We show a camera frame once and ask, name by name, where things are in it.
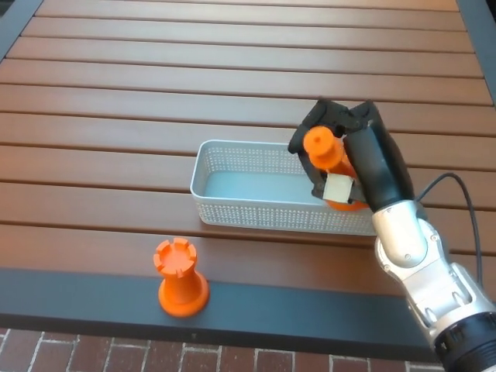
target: black cable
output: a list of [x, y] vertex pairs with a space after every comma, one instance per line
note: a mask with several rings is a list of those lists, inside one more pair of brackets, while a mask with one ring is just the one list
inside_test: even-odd
[[463, 180], [460, 178], [458, 174], [454, 174], [452, 172], [448, 172], [445, 174], [441, 174], [439, 177], [437, 177], [433, 182], [425, 188], [424, 191], [422, 191], [416, 198], [415, 200], [417, 202], [420, 202], [428, 193], [429, 191], [434, 188], [440, 181], [442, 181], [444, 178], [451, 177], [453, 178], [456, 182], [458, 182], [458, 185], [462, 188], [463, 191], [463, 196], [465, 196], [465, 200], [467, 201], [467, 207], [468, 207], [468, 212], [470, 213], [470, 219], [472, 220], [472, 228], [474, 230], [474, 241], [475, 241], [475, 257], [477, 261], [477, 281], [479, 282], [479, 285], [483, 288], [483, 280], [482, 280], [482, 252], [481, 252], [481, 239], [479, 237], [479, 227], [477, 226], [477, 219], [475, 217], [475, 208], [474, 204], [472, 204], [472, 199], [470, 198], [470, 195], [467, 190], [467, 186], [463, 182]]

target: white basket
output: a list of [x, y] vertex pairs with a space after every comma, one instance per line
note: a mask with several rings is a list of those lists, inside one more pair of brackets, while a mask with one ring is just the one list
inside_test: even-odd
[[311, 190], [286, 143], [207, 141], [191, 181], [200, 218], [210, 225], [375, 235], [369, 209], [336, 211]]

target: orange chess piece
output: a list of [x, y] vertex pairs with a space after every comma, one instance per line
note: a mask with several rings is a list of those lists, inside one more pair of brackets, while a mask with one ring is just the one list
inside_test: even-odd
[[153, 255], [155, 267], [164, 276], [159, 303], [172, 316], [195, 315], [208, 302], [208, 282], [195, 270], [196, 261], [195, 246], [183, 238], [162, 242]]
[[[315, 126], [310, 129], [303, 139], [303, 147], [314, 167], [321, 171], [334, 174], [343, 174], [357, 177], [351, 166], [343, 145], [334, 137], [331, 129], [324, 126]], [[367, 205], [359, 201], [353, 204], [325, 201], [331, 208], [338, 211], [356, 211], [367, 208]]]

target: red brick pavement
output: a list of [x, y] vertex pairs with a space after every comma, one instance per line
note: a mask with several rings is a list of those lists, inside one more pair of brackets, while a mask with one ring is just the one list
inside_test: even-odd
[[435, 372], [435, 364], [0, 329], [0, 372]]

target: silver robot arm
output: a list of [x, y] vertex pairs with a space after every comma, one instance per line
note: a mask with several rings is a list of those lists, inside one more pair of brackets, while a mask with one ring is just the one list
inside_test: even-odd
[[[288, 150], [299, 155], [315, 185], [312, 194], [321, 198], [324, 183], [347, 176], [326, 177], [311, 167], [302, 143], [314, 126], [326, 126], [335, 137], [343, 137], [357, 176], [332, 189], [348, 184], [352, 189], [345, 190], [344, 200], [352, 202], [358, 195], [370, 207], [377, 261], [402, 286], [412, 316], [446, 372], [496, 372], [496, 307], [465, 268], [449, 262], [443, 239], [417, 202], [401, 151], [375, 104], [366, 101], [347, 108], [320, 99], [294, 133]], [[468, 191], [464, 185], [462, 189], [468, 202]], [[471, 218], [478, 246], [472, 211]]]
[[381, 268], [403, 288], [408, 308], [429, 345], [452, 325], [494, 305], [464, 267], [450, 263], [436, 229], [419, 218], [418, 204], [400, 201], [373, 214]]

